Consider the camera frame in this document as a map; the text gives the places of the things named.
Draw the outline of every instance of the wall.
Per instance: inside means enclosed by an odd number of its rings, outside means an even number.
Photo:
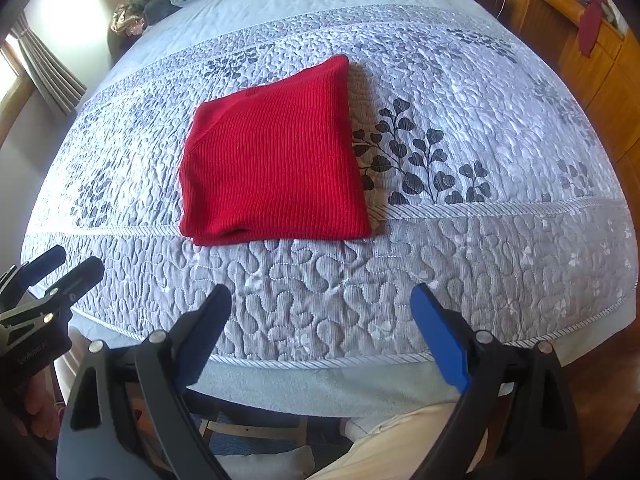
[[[0,274],[20,261],[31,210],[65,132],[34,92],[0,147]]]
[[[113,64],[107,42],[113,9],[121,0],[31,0],[31,28],[87,87],[88,95]]]

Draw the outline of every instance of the folded red sweater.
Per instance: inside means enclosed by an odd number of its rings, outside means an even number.
[[[200,246],[371,234],[351,147],[349,59],[201,104],[180,164],[180,231]]]

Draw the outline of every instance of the bedspread piping trim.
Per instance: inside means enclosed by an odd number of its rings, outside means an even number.
[[[521,341],[511,341],[506,344],[510,346],[516,346],[518,348],[531,348],[533,345],[540,341],[553,341],[554,339],[558,339],[562,336],[568,335],[572,332],[576,332],[581,328],[586,327],[587,325],[602,319],[605,316],[611,314],[614,310],[616,310],[620,305],[626,303],[629,297],[634,298],[636,296],[636,288],[637,285],[630,291],[629,294],[623,296],[619,300],[616,301],[613,305],[606,308],[605,310],[599,312],[595,316],[592,316],[588,319],[580,321],[574,325],[571,325],[567,328],[562,328],[560,330],[555,330],[550,332],[549,334],[545,334],[542,336],[537,336],[529,339],[523,339]],[[79,310],[76,307],[72,307],[72,310],[93,322],[96,322],[110,330],[121,333],[127,337],[132,338],[136,341],[142,341],[144,338],[138,335],[135,335],[123,328],[119,328],[117,326],[111,325],[97,317],[91,316]],[[384,355],[370,355],[370,356],[357,356],[357,357],[338,357],[335,359],[316,359],[311,361],[263,361],[263,360],[251,360],[251,359],[240,359],[237,357],[229,357],[212,354],[209,356],[209,360],[215,363],[223,363],[234,366],[241,366],[245,368],[260,368],[260,369],[268,369],[268,370],[326,370],[328,368],[350,368],[357,367],[362,365],[393,365],[393,364],[408,364],[408,363],[425,363],[432,362],[433,356],[431,352],[418,352],[415,354],[384,354]]]
[[[378,222],[385,220],[406,220],[423,218],[468,218],[483,216],[551,216],[569,213],[588,207],[611,206],[627,207],[625,200],[611,198],[585,197],[563,200],[562,202],[476,202],[438,205],[395,205],[387,207],[369,207],[369,217]],[[181,237],[178,224],[157,226],[105,226],[97,228],[79,228],[65,226],[57,228],[35,228],[28,231],[33,234],[67,234],[84,236],[148,236]]]

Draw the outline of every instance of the hand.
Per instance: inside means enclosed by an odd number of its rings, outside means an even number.
[[[53,396],[47,391],[44,370],[31,378],[24,395],[24,407],[31,415],[31,432],[35,436],[53,440],[60,432],[60,420]],[[18,418],[15,426],[23,436],[27,429]]]

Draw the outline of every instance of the cable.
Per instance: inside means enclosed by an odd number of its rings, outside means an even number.
[[[495,19],[497,20],[498,18],[500,18],[500,15],[502,14],[502,10],[504,9],[504,3],[506,0],[502,0],[502,7],[500,7],[500,12],[498,12],[498,15],[495,17]]]

